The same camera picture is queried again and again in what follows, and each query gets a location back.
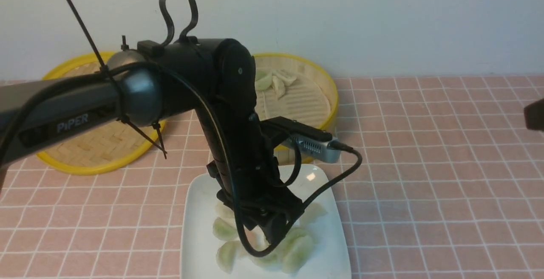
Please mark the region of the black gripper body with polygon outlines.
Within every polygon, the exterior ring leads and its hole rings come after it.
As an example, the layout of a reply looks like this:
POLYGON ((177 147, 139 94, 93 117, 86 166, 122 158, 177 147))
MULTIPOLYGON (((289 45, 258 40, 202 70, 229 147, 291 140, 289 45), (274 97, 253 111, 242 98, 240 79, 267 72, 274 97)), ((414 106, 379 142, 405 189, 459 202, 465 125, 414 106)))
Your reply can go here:
POLYGON ((212 151, 207 170, 220 185, 217 198, 230 208, 240 204, 243 222, 293 221, 302 211, 303 202, 288 189, 298 176, 300 152, 295 152, 291 177, 282 182, 273 150, 304 129, 284 117, 260 121, 256 115, 244 120, 220 116, 219 124, 207 118, 212 151))

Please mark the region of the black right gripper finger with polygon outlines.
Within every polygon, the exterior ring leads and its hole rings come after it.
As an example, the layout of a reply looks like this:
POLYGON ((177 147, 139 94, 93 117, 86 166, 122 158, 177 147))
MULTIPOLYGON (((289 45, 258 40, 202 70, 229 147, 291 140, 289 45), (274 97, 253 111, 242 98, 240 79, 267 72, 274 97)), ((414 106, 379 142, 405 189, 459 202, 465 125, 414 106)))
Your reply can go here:
POLYGON ((282 242, 289 230, 288 224, 286 214, 260 214, 260 228, 270 245, 282 242))

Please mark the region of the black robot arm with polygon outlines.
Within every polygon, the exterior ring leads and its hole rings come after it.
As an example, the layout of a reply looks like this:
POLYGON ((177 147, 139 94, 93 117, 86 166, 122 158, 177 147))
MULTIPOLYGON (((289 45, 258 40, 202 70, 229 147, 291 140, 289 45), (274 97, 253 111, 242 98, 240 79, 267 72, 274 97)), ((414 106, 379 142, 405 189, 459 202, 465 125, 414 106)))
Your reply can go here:
POLYGON ((273 149, 310 127, 255 111, 253 56, 235 39, 183 37, 138 43, 114 54, 99 73, 1 87, 1 179, 13 163, 118 120, 152 126, 195 110, 212 152, 208 171, 237 225, 282 242, 302 214, 300 198, 280 180, 273 149))

